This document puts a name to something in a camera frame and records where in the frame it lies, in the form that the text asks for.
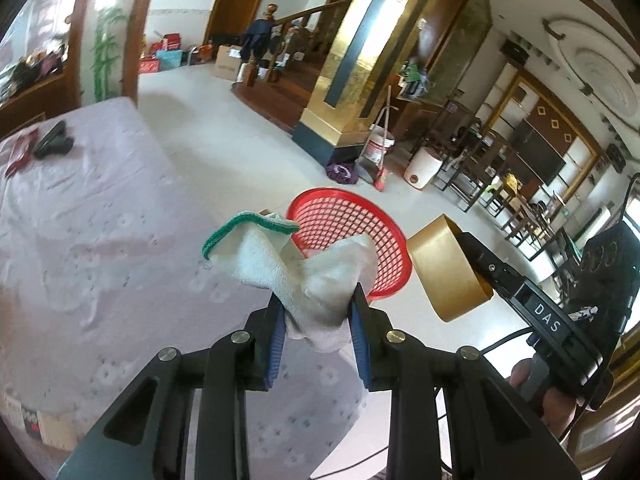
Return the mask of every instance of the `wooden cabinet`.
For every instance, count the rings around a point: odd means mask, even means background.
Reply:
[[[76,108],[65,73],[36,83],[0,107],[0,139],[24,126]]]

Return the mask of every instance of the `yellow item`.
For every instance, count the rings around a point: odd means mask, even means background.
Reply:
[[[414,269],[431,306],[444,322],[489,301],[494,290],[472,269],[456,240],[462,230],[441,215],[406,241]]]
[[[510,187],[515,194],[518,194],[518,179],[512,173],[507,173],[503,182],[505,186]]]

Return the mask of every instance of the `television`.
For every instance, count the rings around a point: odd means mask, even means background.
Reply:
[[[560,154],[527,121],[522,121],[513,131],[511,145],[547,186],[564,168]]]

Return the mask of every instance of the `metal screw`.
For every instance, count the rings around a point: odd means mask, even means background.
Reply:
[[[246,330],[238,330],[231,335],[231,341],[237,345],[246,343],[249,339],[251,339],[251,335]]]
[[[460,355],[462,355],[463,359],[468,359],[469,361],[475,361],[480,357],[480,352],[477,348],[473,348],[472,346],[463,346],[460,349]]]
[[[405,339],[406,335],[400,330],[389,330],[389,332],[386,333],[386,340],[390,343],[402,343]]]
[[[173,361],[176,357],[178,357],[178,351],[171,346],[163,348],[158,352],[158,359],[161,361]]]

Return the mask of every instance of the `human hand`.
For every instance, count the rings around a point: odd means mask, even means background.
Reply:
[[[508,381],[517,388],[527,380],[531,372],[531,359],[523,359],[511,370]],[[576,400],[565,395],[557,388],[551,387],[542,400],[542,422],[556,437],[560,437],[575,415]]]

